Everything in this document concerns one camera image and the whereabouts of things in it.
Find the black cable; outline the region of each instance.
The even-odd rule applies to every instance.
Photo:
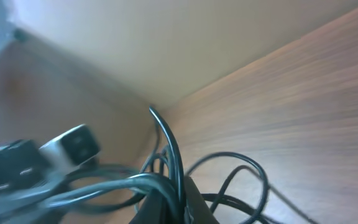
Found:
[[[242,170],[242,169],[247,169],[249,170],[250,167],[245,166],[245,165],[241,165],[241,166],[237,166],[226,178],[226,180],[223,182],[221,189],[219,190],[218,196],[216,197],[216,200],[212,203],[212,205],[210,206],[210,210],[212,213],[215,212],[216,208],[219,205],[219,200],[220,198],[224,195],[224,193],[226,192],[227,188],[229,187],[230,182],[233,180],[234,176],[236,176],[236,174]]]
[[[176,169],[176,167],[175,167],[175,164],[173,163],[173,161],[174,161],[174,155],[173,155],[173,153],[172,153],[172,150],[170,150],[171,149],[171,147],[170,147],[170,145],[168,144],[168,145],[166,145],[166,146],[164,146],[163,147],[163,149],[161,150],[161,155],[163,156],[163,157],[166,157],[167,156],[167,152],[169,151],[169,153],[168,153],[168,167],[169,167],[169,169],[168,169],[168,177],[169,177],[169,179],[170,180],[174,180],[175,182],[177,181],[177,169]]]
[[[65,179],[64,183],[62,185],[66,185],[66,188],[69,190],[69,184],[87,177],[104,177],[109,180],[116,179],[116,175],[113,175],[111,170],[109,169],[115,169],[115,172],[120,173],[127,173],[127,177],[131,175],[135,175],[136,173],[134,170],[125,169],[123,166],[106,166],[106,165],[100,165],[99,169],[81,169],[78,170]],[[97,215],[102,213],[109,213],[116,210],[119,210],[124,207],[128,207],[131,205],[134,205],[137,202],[140,202],[145,197],[144,194],[135,194],[130,199],[126,200],[125,202],[118,203],[118,204],[112,204],[112,205],[96,205],[96,204],[90,204],[90,203],[80,203],[73,207],[74,211],[90,214],[90,215]]]
[[[214,202],[216,199],[219,199],[218,202],[222,205],[227,205],[229,207],[235,208],[237,210],[240,210],[244,212],[245,214],[252,215],[255,210],[249,206],[243,206],[236,202],[233,202],[232,200],[227,200],[227,195],[222,195],[218,197],[218,194],[201,194],[205,201],[207,202]],[[262,224],[270,224],[262,215],[258,217],[257,219]]]
[[[201,196],[203,196],[204,200],[207,202],[213,202],[218,198],[218,194],[201,194]],[[219,203],[236,208],[248,215],[252,215],[255,212],[255,209],[252,208],[249,204],[230,195],[222,195],[221,197],[219,197]],[[267,215],[261,214],[258,218],[258,221],[262,222],[260,220],[261,218],[270,222],[271,224],[283,224],[282,222],[278,222]]]
[[[199,165],[201,165],[202,163],[204,163],[210,159],[216,158],[216,157],[235,157],[235,158],[241,159],[245,162],[248,162],[250,165],[255,167],[255,169],[258,171],[260,179],[262,181],[262,195],[260,196],[260,201],[259,201],[257,208],[255,209],[255,213],[253,213],[249,217],[249,219],[242,222],[242,224],[254,223],[258,219],[260,214],[262,213],[263,209],[265,208],[266,202],[267,202],[267,197],[269,194],[269,181],[267,179],[267,175],[266,175],[264,169],[256,161],[254,161],[253,159],[251,159],[247,156],[244,156],[242,154],[239,154],[236,152],[216,152],[216,153],[212,153],[212,154],[207,155],[207,156],[201,158],[200,160],[198,160],[195,164],[193,164],[188,169],[188,171],[186,172],[186,175],[190,175]]]
[[[153,155],[151,155],[151,156],[149,156],[149,161],[148,161],[148,163],[146,162],[145,164],[143,164],[143,166],[142,166],[142,168],[141,168],[141,170],[140,170],[140,173],[143,173],[145,170],[146,170],[146,168],[150,165],[150,164],[154,164],[154,161],[156,160],[156,159],[159,159],[160,160],[160,170],[159,170],[159,174],[161,174],[161,175],[163,175],[163,170],[164,170],[164,164],[165,165],[167,165],[168,166],[168,159],[165,157],[165,156],[163,156],[161,153],[155,153],[155,154],[153,154]],[[139,212],[139,202],[137,202],[136,204],[135,204],[135,212],[137,213],[137,212]]]
[[[153,148],[152,153],[150,153],[150,155],[146,159],[145,164],[149,163],[151,157],[157,152],[158,147],[160,146],[160,139],[161,139],[160,126],[158,125],[158,122],[155,119],[153,120],[154,120],[155,134],[156,134],[155,146]],[[150,171],[154,172],[154,162],[151,162],[150,164]]]
[[[259,180],[261,180],[260,176],[258,175],[258,173],[256,173],[253,169],[247,169],[249,170],[249,172],[251,174],[253,174],[254,176],[256,176],[256,178],[258,178]],[[269,189],[280,199],[282,200],[288,207],[290,207],[290,209],[292,209],[297,215],[299,215],[301,218],[303,218],[304,220],[306,220],[308,223],[310,224],[318,224],[317,221],[315,221],[314,219],[312,219],[311,217],[309,217],[305,212],[303,212],[302,210],[300,210],[294,203],[292,203],[290,201],[290,199],[288,199],[286,196],[284,196],[284,194],[282,194],[280,191],[277,190],[276,187],[274,187],[274,185],[270,184],[268,185]]]
[[[165,137],[167,138],[168,144],[170,146],[170,153],[168,153],[169,158],[172,158],[172,166],[175,170],[175,183],[178,190],[179,202],[180,202],[180,214],[183,216],[185,213],[186,207],[186,193],[185,193],[185,185],[183,182],[184,171],[183,171],[183,163],[181,161],[181,155],[179,151],[178,143],[169,128],[167,122],[160,116],[160,114],[152,107],[149,107],[150,113],[154,116],[156,121],[160,124],[161,130],[164,132]]]
[[[151,165],[154,164],[154,161],[156,159],[159,159],[163,164],[168,165],[168,159],[165,156],[163,156],[161,153],[155,153],[155,154],[151,155],[149,158],[150,158],[149,161],[147,163],[143,164],[139,173],[144,173],[148,166],[150,166],[150,169],[151,169]]]
[[[67,207],[69,205],[75,205],[85,200],[92,199],[100,194],[104,194],[107,191],[133,187],[146,187],[158,190],[165,197],[168,207],[172,213],[172,217],[178,223],[183,223],[183,214],[179,212],[181,210],[180,203],[171,181],[164,176],[152,173],[138,174],[127,179],[88,185],[80,189],[52,196],[44,200],[39,205],[43,208]]]
[[[163,156],[163,157],[167,157],[167,151],[168,151],[168,149],[169,149],[169,145],[166,145],[166,146],[164,146],[163,148],[162,148],[162,150],[161,150],[161,155]],[[168,161],[168,163],[166,164],[167,165],[167,167],[168,167],[168,174],[169,174],[169,171],[170,170],[174,170],[174,167],[172,167],[172,162],[170,163],[170,161],[169,160],[167,160]],[[160,161],[160,170],[163,170],[163,164],[162,164],[162,161]]]

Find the wooden panel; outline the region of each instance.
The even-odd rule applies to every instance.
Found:
[[[358,9],[190,95],[165,117],[185,167],[211,152],[240,152],[321,223],[358,223]],[[239,164],[206,163],[195,182],[217,192]],[[253,205],[259,193],[245,172],[228,190]],[[304,222],[274,195],[265,212]],[[245,219],[224,206],[216,216]]]
[[[43,144],[87,123],[106,153],[103,160],[132,162],[152,122],[148,104],[118,87],[103,88],[98,78],[54,57],[18,42],[0,54],[0,144],[17,138]]]

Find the tangled cables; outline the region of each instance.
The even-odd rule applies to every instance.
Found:
[[[261,222],[263,224],[278,224],[280,222],[262,214],[267,203],[269,190],[271,190],[308,223],[317,223],[291,203],[289,199],[284,197],[274,186],[269,184],[269,180],[262,166],[260,166],[253,159],[242,154],[238,154],[236,152],[212,153],[201,158],[194,165],[192,165],[186,173],[184,173],[179,147],[171,129],[155,109],[150,107],[149,110],[155,120],[157,141],[152,153],[147,158],[140,172],[122,165],[100,165],[97,169],[79,170],[67,177],[65,185],[69,186],[69,184],[73,181],[85,177],[102,177],[108,181],[54,195],[39,203],[39,206],[47,209],[70,208],[87,214],[113,212],[131,205],[135,205],[135,209],[138,210],[139,202],[148,194],[148,192],[155,189],[158,190],[165,198],[174,221],[176,223],[183,223],[186,208],[186,192],[183,182],[184,176],[191,175],[197,167],[210,159],[217,157],[234,157],[243,160],[256,171],[246,165],[236,167],[224,181],[217,194],[201,194],[205,201],[212,202],[209,208],[212,213],[216,210],[219,204],[223,204],[250,215],[250,217],[241,222],[241,224],[251,224],[255,222]],[[161,152],[157,152],[160,145],[160,129],[164,133],[168,145],[165,146]],[[159,161],[158,173],[154,171],[155,161]],[[168,168],[168,177],[163,175],[164,167]],[[262,182],[262,193],[259,204],[256,208],[252,208],[250,205],[242,200],[239,200],[238,198],[225,194],[231,180],[240,170],[243,169],[248,170]],[[134,194],[125,202],[114,205],[94,205],[86,203],[86,201],[91,198],[98,197],[117,189],[131,189]]]

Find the plug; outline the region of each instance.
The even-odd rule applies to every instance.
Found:
[[[64,175],[78,170],[99,151],[98,143],[85,124],[55,137],[40,148],[41,154]]]
[[[45,177],[49,167],[32,140],[0,147],[0,193],[30,189]]]

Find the wood grain surface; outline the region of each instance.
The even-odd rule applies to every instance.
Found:
[[[166,110],[185,167],[216,151],[240,152],[321,223],[358,223],[358,9],[190,95]],[[218,192],[235,159],[193,177]],[[241,172],[228,194],[256,205],[260,184]],[[270,194],[266,214],[304,223]],[[221,223],[247,216],[219,206]]]

